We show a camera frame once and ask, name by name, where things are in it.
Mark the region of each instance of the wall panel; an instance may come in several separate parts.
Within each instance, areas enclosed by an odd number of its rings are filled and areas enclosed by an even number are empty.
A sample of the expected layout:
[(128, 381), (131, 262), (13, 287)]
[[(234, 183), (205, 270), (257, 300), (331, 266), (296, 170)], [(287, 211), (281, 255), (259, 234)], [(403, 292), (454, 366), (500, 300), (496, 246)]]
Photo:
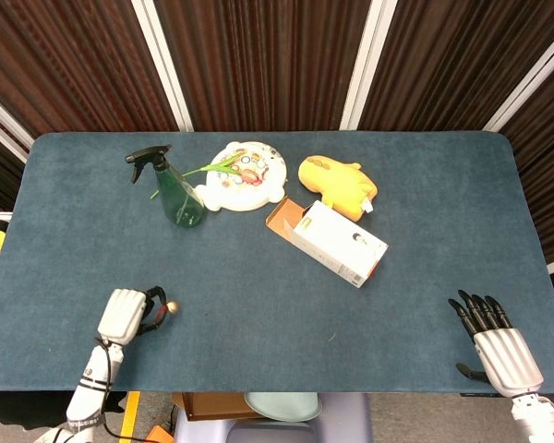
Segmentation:
[(130, 0), (1, 0), (0, 102), (34, 137), (177, 129)]
[(399, 0), (360, 129), (481, 129), (554, 41), (554, 0)]
[(195, 130), (338, 129), (369, 0), (158, 0)]
[(553, 262), (554, 72), (501, 132), (511, 141), (544, 254)]

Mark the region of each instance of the spray bottle trigger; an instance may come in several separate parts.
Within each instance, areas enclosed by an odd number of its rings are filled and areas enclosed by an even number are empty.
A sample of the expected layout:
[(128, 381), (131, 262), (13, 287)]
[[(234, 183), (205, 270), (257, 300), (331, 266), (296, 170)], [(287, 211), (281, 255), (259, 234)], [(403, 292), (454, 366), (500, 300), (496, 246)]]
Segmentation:
[(143, 163), (135, 163), (133, 167), (133, 175), (131, 177), (131, 183), (136, 183), (141, 175), (141, 172), (144, 170)]

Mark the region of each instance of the robot finger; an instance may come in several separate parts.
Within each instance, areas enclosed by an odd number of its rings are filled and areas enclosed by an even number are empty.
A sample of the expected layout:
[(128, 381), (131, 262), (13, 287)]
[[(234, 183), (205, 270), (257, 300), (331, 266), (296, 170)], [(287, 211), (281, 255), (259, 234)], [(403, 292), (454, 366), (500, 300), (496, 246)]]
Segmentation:
[(490, 305), (490, 307), (492, 307), (492, 310), (495, 312), (495, 315), (497, 316), (501, 327), (512, 328), (513, 324), (507, 317), (507, 314), (505, 313), (505, 310), (502, 308), (500, 303), (489, 295), (487, 295), (485, 299), (487, 300), (487, 303)]
[(487, 302), (484, 301), (482, 297), (479, 297), (475, 293), (472, 294), (472, 299), (474, 302), (480, 306), (480, 309), (482, 309), (482, 313), (489, 324), (491, 329), (500, 329), (501, 325), (499, 323), (499, 320), (497, 319), (497, 316), (495, 316), (494, 311), (492, 308), (488, 305)]
[(458, 363), (455, 367), (458, 368), (458, 371), (460, 371), (460, 373), (464, 377), (470, 378), (471, 380), (481, 381), (483, 383), (490, 384), (487, 373), (484, 371), (473, 371), (464, 363)]
[(448, 298), (447, 301), (450, 303), (450, 306), (455, 309), (455, 312), (462, 321), (466, 332), (470, 336), (470, 340), (472, 340), (472, 343), (474, 343), (474, 335), (480, 332), (480, 329), (478, 328), (476, 322), (470, 317), (468, 312), (458, 302), (456, 302), (452, 298)]
[(462, 297), (465, 302), (465, 305), (468, 306), (470, 311), (470, 317), (478, 324), (481, 330), (489, 330), (488, 323), (480, 310), (480, 307), (472, 300), (472, 297), (461, 289), (458, 290), (458, 294)]

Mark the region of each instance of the blue table mat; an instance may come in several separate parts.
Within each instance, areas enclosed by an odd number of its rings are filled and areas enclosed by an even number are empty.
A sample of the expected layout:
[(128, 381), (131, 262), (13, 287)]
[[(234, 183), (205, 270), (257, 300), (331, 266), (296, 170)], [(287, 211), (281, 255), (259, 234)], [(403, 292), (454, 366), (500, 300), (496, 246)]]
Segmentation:
[[(360, 162), (379, 187), (361, 226), (390, 245), (361, 289), (265, 226), (269, 204), (172, 225), (150, 166), (126, 154), (172, 144), (180, 171), (233, 140), (285, 158), (285, 191), (311, 154)], [(204, 174), (189, 177), (203, 183)], [(180, 314), (125, 348), (116, 389), (489, 392), (447, 303), (497, 297), (554, 392), (554, 293), (506, 138), (486, 132), (61, 133), (39, 138), (0, 254), (0, 390), (72, 389), (114, 288), (161, 285)]]

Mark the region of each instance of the box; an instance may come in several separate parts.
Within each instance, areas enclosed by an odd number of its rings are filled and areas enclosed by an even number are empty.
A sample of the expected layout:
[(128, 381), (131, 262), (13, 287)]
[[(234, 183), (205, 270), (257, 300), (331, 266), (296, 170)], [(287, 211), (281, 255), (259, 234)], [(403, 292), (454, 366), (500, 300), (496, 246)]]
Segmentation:
[(250, 409), (243, 392), (174, 392), (173, 402), (189, 422), (262, 417)]
[[(175, 443), (175, 438), (168, 434), (161, 426), (156, 425), (153, 427), (146, 437), (151, 441), (157, 441), (158, 443)], [(121, 438), (119, 441), (132, 441), (133, 438)]]
[(388, 249), (378, 237), (320, 201), (304, 210), (284, 198), (267, 218), (267, 226), (357, 288)]

